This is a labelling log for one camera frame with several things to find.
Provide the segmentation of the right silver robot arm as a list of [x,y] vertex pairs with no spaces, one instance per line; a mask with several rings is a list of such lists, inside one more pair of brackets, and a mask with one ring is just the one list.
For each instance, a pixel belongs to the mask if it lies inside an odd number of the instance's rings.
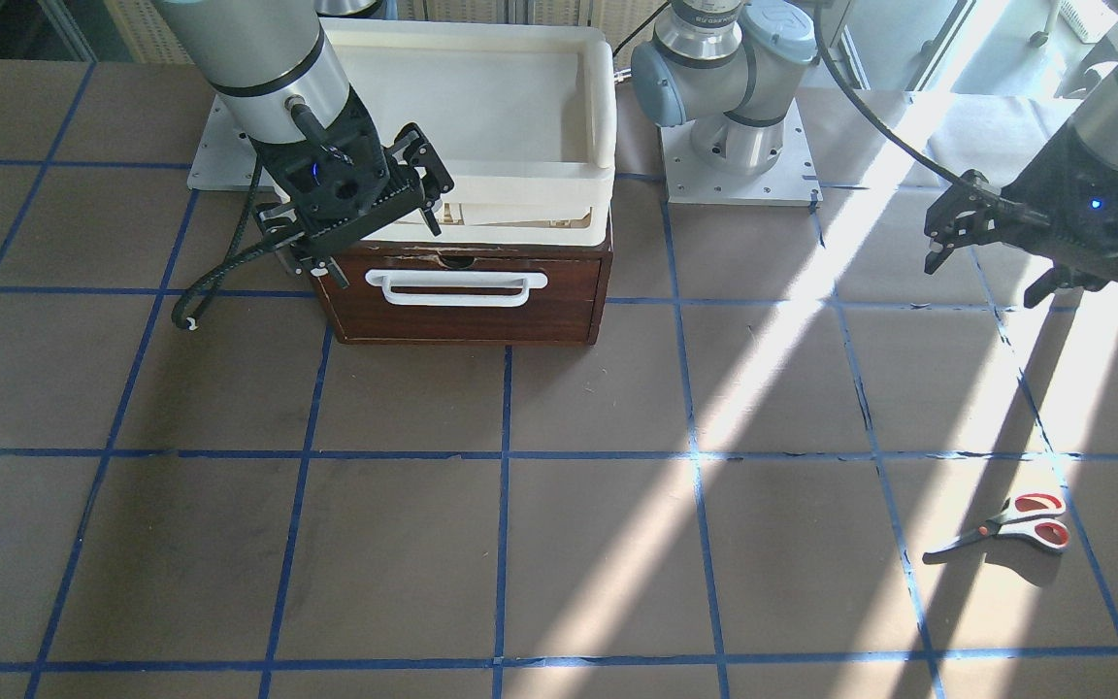
[[417,212],[434,235],[453,178],[415,123],[387,145],[311,1],[160,1],[159,13],[244,129],[280,204],[247,207],[263,238],[195,283],[288,249],[307,273]]

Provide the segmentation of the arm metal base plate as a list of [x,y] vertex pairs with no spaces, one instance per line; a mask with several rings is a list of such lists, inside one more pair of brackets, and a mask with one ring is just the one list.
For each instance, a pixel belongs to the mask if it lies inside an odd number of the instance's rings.
[[724,115],[661,127],[669,200],[815,208],[824,200],[796,103],[768,127]]
[[186,179],[189,189],[245,193],[274,185],[267,174],[260,176],[260,183],[252,185],[257,162],[252,136],[268,131],[267,112],[271,107],[280,110],[280,100],[236,97],[221,91],[215,92],[212,108]]

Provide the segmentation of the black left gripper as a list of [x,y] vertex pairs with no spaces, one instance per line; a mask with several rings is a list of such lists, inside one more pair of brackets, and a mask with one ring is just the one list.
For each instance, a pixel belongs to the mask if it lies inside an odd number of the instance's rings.
[[[1027,216],[999,220],[1016,204]],[[923,274],[954,251],[995,242],[995,226],[999,242],[1052,261],[1022,293],[1026,309],[1061,290],[1099,292],[1118,283],[1118,169],[1092,154],[1074,127],[1061,127],[1002,195],[980,171],[963,173],[940,195],[926,212]]]

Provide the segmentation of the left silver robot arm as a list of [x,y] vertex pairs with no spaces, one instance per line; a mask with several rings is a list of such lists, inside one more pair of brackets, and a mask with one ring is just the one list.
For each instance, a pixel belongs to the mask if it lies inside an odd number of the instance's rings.
[[650,41],[631,54],[641,111],[660,127],[689,127],[707,168],[760,176],[781,152],[781,124],[802,74],[821,62],[879,133],[949,182],[926,212],[926,274],[954,251],[1004,244],[1051,261],[1026,306],[1059,290],[1118,283],[1118,65],[1079,103],[1015,181],[992,187],[979,171],[937,164],[892,132],[839,73],[822,10],[788,1],[670,1],[648,19]]

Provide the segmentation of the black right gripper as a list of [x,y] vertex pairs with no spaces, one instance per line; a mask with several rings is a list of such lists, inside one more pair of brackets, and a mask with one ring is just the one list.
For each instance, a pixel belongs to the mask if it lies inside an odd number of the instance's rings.
[[334,258],[382,227],[421,212],[432,235],[440,236],[435,211],[454,180],[417,124],[405,124],[386,147],[356,92],[330,125],[302,97],[288,96],[283,106],[303,138],[258,148],[282,189],[280,204],[254,209],[262,249],[288,251],[294,275],[330,278],[345,290],[345,271]]

